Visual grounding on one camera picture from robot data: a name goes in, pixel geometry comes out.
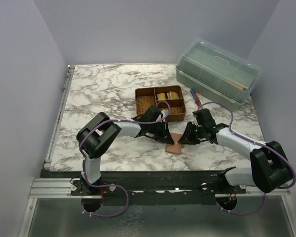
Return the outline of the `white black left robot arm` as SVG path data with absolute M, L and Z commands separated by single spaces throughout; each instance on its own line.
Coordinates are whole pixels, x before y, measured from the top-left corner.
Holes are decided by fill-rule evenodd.
M 166 121 L 170 115 L 170 105 L 166 101 L 158 102 L 161 103 L 166 104 L 166 110 L 162 111 L 157 105 L 152 105 L 142 115 L 131 119 L 112 119 L 100 112 L 78 132 L 76 139 L 83 155 L 81 185 L 87 194 L 94 195 L 104 187 L 125 190 L 117 184 L 106 185 L 98 182 L 101 178 L 101 156 L 117 137 L 148 137 L 160 143 L 175 143 Z

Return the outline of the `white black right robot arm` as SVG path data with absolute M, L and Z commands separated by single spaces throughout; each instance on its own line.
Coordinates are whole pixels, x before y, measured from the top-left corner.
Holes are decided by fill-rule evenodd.
M 193 115 L 197 123 L 187 123 L 179 139 L 180 144 L 198 145 L 208 141 L 232 149 L 250 161 L 250 167 L 233 167 L 224 171 L 224 177 L 217 181 L 220 192 L 227 194 L 235 186 L 245 185 L 270 193 L 295 179 L 296 174 L 278 142 L 254 141 L 233 132 L 229 125 L 217 124 L 208 109 L 198 110 Z

